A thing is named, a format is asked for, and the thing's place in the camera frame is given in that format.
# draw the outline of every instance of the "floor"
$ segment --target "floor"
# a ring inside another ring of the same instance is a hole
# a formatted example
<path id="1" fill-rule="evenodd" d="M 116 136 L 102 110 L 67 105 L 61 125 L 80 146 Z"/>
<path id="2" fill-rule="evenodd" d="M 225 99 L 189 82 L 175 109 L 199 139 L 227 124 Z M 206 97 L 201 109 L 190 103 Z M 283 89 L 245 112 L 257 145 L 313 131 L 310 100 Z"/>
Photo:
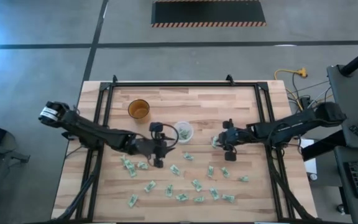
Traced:
<path id="1" fill-rule="evenodd" d="M 267 27 L 153 29 L 152 0 L 0 0 L 0 127 L 15 135 L 17 151 L 31 155 L 4 179 L 0 223 L 50 218 L 67 141 L 62 130 L 45 127 L 37 117 L 48 100 L 75 105 L 82 81 L 112 75 L 222 80 L 227 74 L 269 80 L 277 69 L 306 67 L 307 79 L 295 77 L 301 89 L 328 80 L 327 66 L 358 54 L 358 0 L 261 3 Z M 291 74 L 278 77 L 294 90 Z M 315 98 L 328 86 L 301 94 Z M 318 128 L 306 137 L 320 139 L 335 130 Z M 351 220 L 335 211 L 337 188 L 312 191 L 320 218 Z"/>

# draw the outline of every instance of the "black metal frame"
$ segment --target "black metal frame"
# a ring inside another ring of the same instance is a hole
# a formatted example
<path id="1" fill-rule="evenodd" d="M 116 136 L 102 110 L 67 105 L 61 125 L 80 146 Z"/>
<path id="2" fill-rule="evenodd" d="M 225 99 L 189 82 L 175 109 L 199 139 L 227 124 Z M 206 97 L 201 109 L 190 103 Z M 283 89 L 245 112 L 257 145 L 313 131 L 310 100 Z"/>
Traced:
<path id="1" fill-rule="evenodd" d="M 113 77 L 112 82 L 102 82 L 99 87 L 99 95 L 98 100 L 96 103 L 96 109 L 94 114 L 94 120 L 93 122 L 97 123 L 99 121 L 99 116 L 101 112 L 101 103 L 103 100 L 103 95 L 106 90 L 108 90 L 108 98 L 106 102 L 106 110 L 104 112 L 104 118 L 103 118 L 103 126 L 108 126 L 108 118 L 109 118 L 109 112 L 111 108 L 112 103 L 112 93 L 114 90 L 114 87 L 137 87 L 137 86 L 244 86 L 244 87 L 252 87 L 255 90 L 255 97 L 258 107 L 258 113 L 260 122 L 266 122 L 265 115 L 264 115 L 264 109 L 262 106 L 262 99 L 260 95 L 260 91 L 264 92 L 265 100 L 267 104 L 267 111 L 268 111 L 268 117 L 270 121 L 274 120 L 274 114 L 273 114 L 273 107 L 272 102 L 270 99 L 270 93 L 269 93 L 269 87 L 267 85 L 267 82 L 238 82 L 236 83 L 233 78 L 228 75 L 226 77 L 226 81 L 223 82 L 118 82 L 116 76 Z M 99 182 L 99 175 L 101 170 L 101 163 L 103 158 L 103 149 L 104 144 L 100 142 L 100 144 L 93 149 L 88 149 L 88 153 L 86 156 L 85 161 L 85 168 L 83 172 L 83 178 L 81 183 L 81 190 L 78 193 L 78 195 L 75 197 L 74 201 L 71 203 L 71 205 L 68 207 L 63 215 L 61 215 L 58 219 L 51 220 L 53 223 L 84 223 L 84 222 L 92 222 L 93 221 L 93 214 L 94 214 L 94 207 L 96 203 L 96 194 L 98 191 L 98 182 Z M 268 146 L 265 146 L 266 151 L 266 158 L 268 162 L 273 162 L 273 157 L 271 155 L 271 148 Z M 94 152 L 97 152 L 97 158 L 96 163 L 94 165 L 93 171 L 90 173 L 91 169 L 91 162 L 92 158 L 94 156 Z M 288 183 L 287 180 L 287 173 L 285 172 L 285 166 L 284 166 L 284 160 L 280 153 L 277 154 L 278 158 L 278 166 L 280 170 L 280 176 L 282 177 L 282 180 L 284 183 Z M 283 219 L 283 212 L 282 212 L 282 206 L 280 203 L 280 196 L 278 194 L 278 188 L 277 188 L 277 182 L 270 174 L 270 181 L 272 184 L 272 192 L 273 192 L 273 199 L 275 203 L 275 210 L 277 214 L 277 220 Z M 89 202 L 89 209 L 88 214 L 86 218 L 83 218 L 83 205 L 84 205 L 84 199 L 86 192 L 89 190 L 90 186 L 92 185 L 91 195 L 90 195 L 90 202 Z M 295 218 L 295 214 L 293 211 L 293 207 L 287 198 L 285 196 L 285 200 L 287 203 L 287 210 L 288 210 L 288 216 L 291 219 Z M 76 210 L 75 219 L 70 219 L 73 215 L 74 211 Z"/>

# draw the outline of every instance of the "wooden table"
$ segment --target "wooden table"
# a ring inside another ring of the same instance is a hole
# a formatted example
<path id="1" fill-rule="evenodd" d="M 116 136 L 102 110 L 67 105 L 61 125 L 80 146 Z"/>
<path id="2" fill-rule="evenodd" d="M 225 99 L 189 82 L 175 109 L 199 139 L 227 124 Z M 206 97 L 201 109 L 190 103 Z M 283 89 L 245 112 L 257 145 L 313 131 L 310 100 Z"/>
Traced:
<path id="1" fill-rule="evenodd" d="M 94 116 L 99 84 L 100 82 L 84 82 L 81 91 L 78 109 L 81 116 L 90 120 Z M 275 118 L 291 115 L 283 82 L 268 81 L 268 85 Z M 271 222 L 277 219 L 263 145 L 238 146 L 237 162 L 225 161 L 224 151 L 214 149 L 210 145 L 211 136 L 223 131 L 222 122 L 229 118 L 233 119 L 237 127 L 259 122 L 252 88 L 115 87 L 109 127 L 149 136 L 149 124 L 135 124 L 127 113 L 129 103 L 138 98 L 149 102 L 152 121 L 168 124 L 189 121 L 195 129 L 195 135 L 189 144 L 178 144 L 177 148 L 167 155 L 163 169 L 151 167 L 149 170 L 138 170 L 134 178 L 130 178 L 128 171 L 123 168 L 119 158 L 122 154 L 106 146 L 96 199 L 95 222 Z M 68 152 L 78 146 L 78 142 L 71 142 Z M 184 160 L 185 152 L 194 156 L 194 161 Z M 81 149 L 66 159 L 52 217 L 58 217 L 78 193 L 85 157 L 86 149 Z M 141 155 L 127 158 L 133 163 L 147 161 Z M 291 190 L 307 211 L 316 216 L 303 159 L 296 146 L 285 149 L 284 160 Z M 181 170 L 181 176 L 171 173 L 169 167 L 172 164 Z M 206 176 L 208 166 L 214 167 L 212 179 Z M 223 177 L 221 167 L 227 167 L 230 178 Z M 237 181 L 238 177 L 243 175 L 249 176 L 248 183 Z M 201 182 L 201 192 L 196 192 L 192 186 L 193 179 Z M 151 180 L 156 181 L 157 186 L 147 194 L 144 187 Z M 173 184 L 174 195 L 186 193 L 190 200 L 178 202 L 174 196 L 166 197 L 165 188 L 168 184 Z M 219 194 L 235 195 L 236 201 L 214 201 L 208 190 L 210 187 L 215 187 Z M 129 208 L 127 201 L 132 194 L 137 194 L 139 199 L 134 208 Z M 201 195 L 206 200 L 195 204 L 193 198 Z M 284 214 L 287 214 L 281 190 L 280 198 Z"/>

